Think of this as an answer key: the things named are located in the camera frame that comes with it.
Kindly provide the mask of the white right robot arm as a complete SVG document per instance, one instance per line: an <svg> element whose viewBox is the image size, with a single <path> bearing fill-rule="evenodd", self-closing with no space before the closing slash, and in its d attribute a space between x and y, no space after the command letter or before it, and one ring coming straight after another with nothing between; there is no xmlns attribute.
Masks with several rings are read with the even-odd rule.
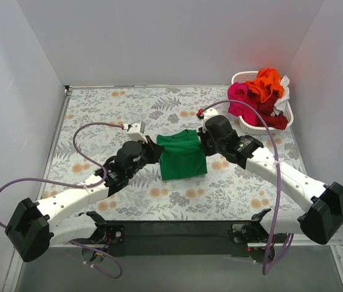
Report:
<svg viewBox="0 0 343 292"><path fill-rule="evenodd" d="M265 242L274 234L303 234L320 245L327 244L343 225L343 186L327 185L310 178L285 162L275 160L270 149L252 136L239 136L229 120L205 111L199 115L203 125L198 130L207 156L223 155L231 164L258 175L295 201L299 209L278 211L265 209L252 216L255 240Z"/></svg>

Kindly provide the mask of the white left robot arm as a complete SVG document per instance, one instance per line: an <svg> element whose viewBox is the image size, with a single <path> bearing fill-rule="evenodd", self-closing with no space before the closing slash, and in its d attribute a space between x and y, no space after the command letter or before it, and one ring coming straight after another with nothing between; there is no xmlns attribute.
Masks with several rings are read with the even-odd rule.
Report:
<svg viewBox="0 0 343 292"><path fill-rule="evenodd" d="M144 141L125 142L78 188L36 202L26 198L18 203L5 234L24 262L39 258L52 245L73 239L102 242L106 223L101 216L91 213L74 219L72 215L125 188L139 170L159 162L163 151L164 147L149 136Z"/></svg>

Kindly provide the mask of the green t-shirt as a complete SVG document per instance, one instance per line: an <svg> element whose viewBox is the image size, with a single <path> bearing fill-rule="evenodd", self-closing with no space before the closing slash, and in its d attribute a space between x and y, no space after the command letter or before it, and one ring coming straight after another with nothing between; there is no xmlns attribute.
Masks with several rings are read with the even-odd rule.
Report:
<svg viewBox="0 0 343 292"><path fill-rule="evenodd" d="M157 136L164 148L160 158L163 181L193 178L207 174L206 156L196 130L182 130L171 136Z"/></svg>

